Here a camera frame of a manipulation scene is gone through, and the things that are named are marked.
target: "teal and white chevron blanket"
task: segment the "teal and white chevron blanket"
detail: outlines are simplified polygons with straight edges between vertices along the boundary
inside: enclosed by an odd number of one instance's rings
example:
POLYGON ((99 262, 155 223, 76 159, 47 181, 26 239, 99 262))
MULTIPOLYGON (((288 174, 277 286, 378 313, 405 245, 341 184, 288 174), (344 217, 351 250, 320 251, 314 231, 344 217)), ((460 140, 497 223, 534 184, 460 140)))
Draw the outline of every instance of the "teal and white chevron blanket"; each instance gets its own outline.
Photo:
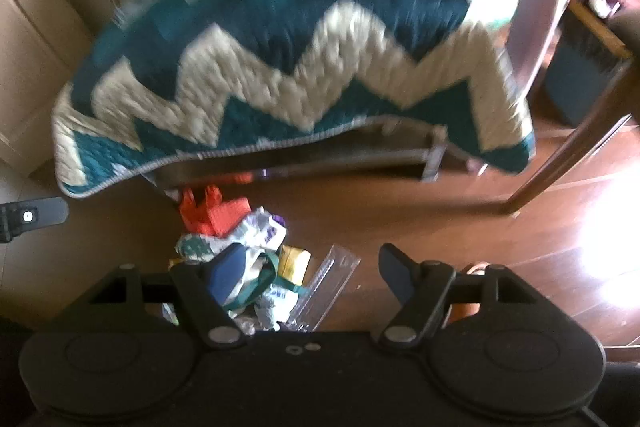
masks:
POLYGON ((533 150, 508 57, 467 0, 155 0, 111 24, 52 115, 82 198, 192 158, 303 144, 401 117, 510 172, 533 150))

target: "wooden floor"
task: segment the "wooden floor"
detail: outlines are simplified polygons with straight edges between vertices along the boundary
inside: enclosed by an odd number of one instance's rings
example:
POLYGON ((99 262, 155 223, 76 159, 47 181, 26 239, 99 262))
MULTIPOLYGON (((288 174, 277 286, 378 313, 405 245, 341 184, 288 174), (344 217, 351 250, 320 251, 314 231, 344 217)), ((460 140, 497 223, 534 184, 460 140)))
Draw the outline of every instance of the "wooden floor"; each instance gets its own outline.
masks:
MULTIPOLYGON (((443 172, 420 184, 400 172, 268 182, 224 190, 245 195, 289 224, 290 245, 316 261, 333 243, 362 258, 325 328, 372 330, 398 305, 378 275, 380 245, 456 267, 491 261, 512 267, 605 344, 640 343, 640 133, 631 127, 514 216, 495 212, 562 143, 546 103, 534 106, 538 154, 529 171, 480 178, 443 172)), ((0 169, 0 198, 55 193, 51 165, 29 180, 0 169)), ((0 312, 37 326, 112 267, 165 269, 181 230, 172 204, 142 180, 70 201, 65 225, 17 238, 4 250, 0 312)))

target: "chair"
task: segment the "chair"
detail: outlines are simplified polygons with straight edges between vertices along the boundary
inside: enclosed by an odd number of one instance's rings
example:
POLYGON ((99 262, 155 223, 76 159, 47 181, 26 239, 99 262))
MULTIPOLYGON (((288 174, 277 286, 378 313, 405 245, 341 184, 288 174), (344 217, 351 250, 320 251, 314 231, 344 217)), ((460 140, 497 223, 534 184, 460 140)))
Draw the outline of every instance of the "chair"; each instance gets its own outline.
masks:
POLYGON ((581 11, 577 3, 572 2, 570 9, 611 53, 627 60, 628 65, 607 86, 567 141, 504 204, 504 211, 508 213, 520 210, 590 152, 602 147, 629 118, 640 122, 640 64, 635 59, 640 57, 640 10, 627 10, 613 19, 610 24, 613 35, 604 24, 588 17, 585 8, 581 11))

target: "pile of clutter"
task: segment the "pile of clutter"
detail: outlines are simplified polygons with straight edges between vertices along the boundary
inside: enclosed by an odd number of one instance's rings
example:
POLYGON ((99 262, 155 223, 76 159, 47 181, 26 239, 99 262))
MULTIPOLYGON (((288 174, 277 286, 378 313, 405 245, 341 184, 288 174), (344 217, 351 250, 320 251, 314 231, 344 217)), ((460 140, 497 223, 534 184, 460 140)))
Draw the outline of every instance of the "pile of clutter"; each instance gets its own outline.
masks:
MULTIPOLYGON (((303 308, 302 301, 318 290, 319 284, 314 282, 312 288, 302 286, 311 254, 284 245, 287 228, 282 217, 262 207, 252 210, 246 198, 223 201, 214 185, 206 188, 201 204, 196 204, 193 192, 186 189, 179 210, 188 233, 178 240, 175 250, 180 257, 172 259, 169 268, 176 263, 199 264, 200 277, 212 299, 245 334, 278 331, 281 324, 286 327, 296 305, 303 308)), ((316 273, 318 283, 332 269, 333 255, 334 249, 316 273)), ((334 274, 339 284, 334 284, 332 295, 319 296, 325 307, 333 304, 358 263, 353 256, 350 264, 342 264, 350 269, 334 274)), ((178 324, 171 304, 164 304, 163 312, 167 320, 178 324)))

